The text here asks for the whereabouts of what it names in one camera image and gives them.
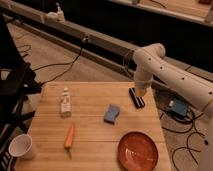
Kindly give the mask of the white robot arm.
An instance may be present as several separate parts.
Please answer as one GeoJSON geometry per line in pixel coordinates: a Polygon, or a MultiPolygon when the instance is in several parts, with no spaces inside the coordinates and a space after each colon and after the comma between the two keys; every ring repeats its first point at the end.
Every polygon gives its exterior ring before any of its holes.
{"type": "Polygon", "coordinates": [[[189,101],[209,119],[207,145],[200,154],[197,171],[213,171],[213,83],[195,76],[164,60],[166,50],[160,43],[140,47],[133,53],[136,63],[135,91],[143,97],[151,86],[153,76],[189,101]]]}

